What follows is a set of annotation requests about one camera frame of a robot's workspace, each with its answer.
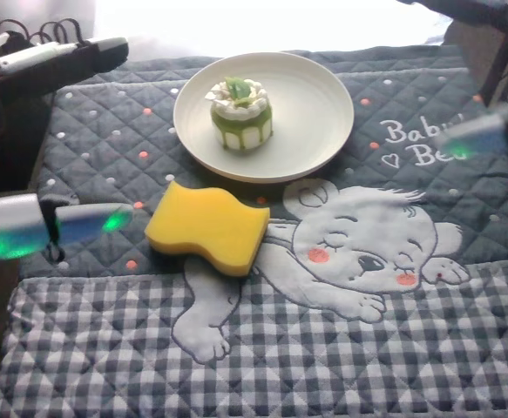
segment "pink cheek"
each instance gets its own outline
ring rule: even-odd
[[[312,248],[308,251],[308,258],[314,263],[327,263],[329,253],[321,248]]]
[[[396,282],[401,286],[414,286],[417,283],[417,277],[413,273],[403,273],[396,276]]]

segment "embroidered heart outline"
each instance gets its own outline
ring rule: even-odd
[[[399,156],[394,152],[392,154],[382,156],[382,161],[393,168],[399,168]]]

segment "yellow sponge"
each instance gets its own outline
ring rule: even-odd
[[[268,227],[269,209],[240,203],[222,189],[186,189],[172,182],[146,228],[167,254],[196,253],[230,276],[245,276]]]

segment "quilted mat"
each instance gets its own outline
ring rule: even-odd
[[[328,165],[286,185],[222,179],[179,143],[174,99],[213,58],[58,92],[39,193],[136,214],[58,265],[23,261],[0,416],[508,416],[508,158],[431,141],[484,112],[458,50],[298,53],[356,117]],[[249,277],[150,249],[173,180],[271,207]]]

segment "mini cake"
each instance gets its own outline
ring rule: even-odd
[[[232,150],[252,150],[273,134],[268,94],[253,80],[227,77],[206,95],[219,142]]]

